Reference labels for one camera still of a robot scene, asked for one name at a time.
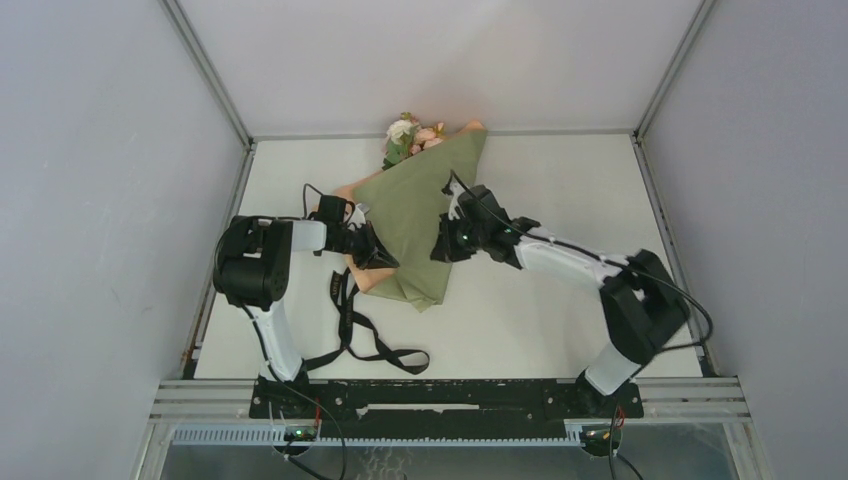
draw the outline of black strap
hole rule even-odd
[[[333,278],[330,281],[330,298],[333,300],[333,305],[335,305],[336,309],[339,311],[339,340],[341,340],[341,345],[337,350],[330,353],[305,360],[303,365],[304,368],[306,368],[306,371],[315,370],[325,365],[329,365],[345,351],[350,352],[354,358],[362,360],[363,362],[385,360],[404,372],[411,373],[412,375],[418,375],[424,370],[427,370],[427,367],[430,366],[430,355],[427,352],[413,348],[392,350],[385,344],[385,342],[380,340],[380,334],[377,333],[377,327],[374,326],[371,319],[353,310],[353,298],[357,293],[359,293],[359,286],[356,285],[356,282],[354,282],[350,295],[345,295],[345,292],[347,292],[349,278],[350,269],[348,268],[345,270],[344,274],[333,272]],[[353,351],[353,348],[350,346],[350,342],[353,339],[354,323],[361,325],[374,333],[374,346],[377,347],[376,355],[363,357]],[[404,357],[419,353],[427,357],[427,360],[420,365],[406,365],[401,360]]]

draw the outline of green bag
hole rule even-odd
[[[369,295],[409,302],[419,312],[444,301],[451,265],[430,260],[439,215],[450,205],[442,188],[451,170],[474,184],[487,135],[486,130],[472,130],[451,137],[354,189],[356,202],[369,207],[366,218],[380,241],[400,262],[397,272]]]

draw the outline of bouquet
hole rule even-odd
[[[431,127],[422,127],[411,113],[403,112],[400,114],[400,120],[389,125],[389,130],[386,132],[386,156],[383,158],[383,170],[394,167],[416,153],[435,147],[444,140],[444,122]]]

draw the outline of gray wall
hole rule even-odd
[[[647,139],[779,479],[845,478],[847,26],[841,0],[719,2]]]
[[[0,2],[0,474],[127,478],[241,147],[153,0]]]

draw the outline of white table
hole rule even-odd
[[[300,215],[301,187],[330,192],[376,171],[380,140],[286,140],[258,145],[239,211]],[[485,183],[513,216],[535,218],[560,236],[595,249],[652,250],[665,261],[657,224],[626,135],[492,136],[480,160]],[[305,358],[338,348],[338,313],[328,294],[341,256],[292,256],[286,311]],[[454,265],[445,302],[424,313],[359,295],[356,310],[377,325],[392,348],[422,348],[430,368],[413,377],[385,362],[343,354],[311,378],[458,379],[576,377],[608,341],[597,292],[495,263],[480,253]],[[683,328],[673,343],[690,342]],[[374,352],[356,327],[353,347]],[[215,300],[195,378],[255,378],[258,342],[244,313]],[[692,349],[658,357],[645,377],[701,376]]]

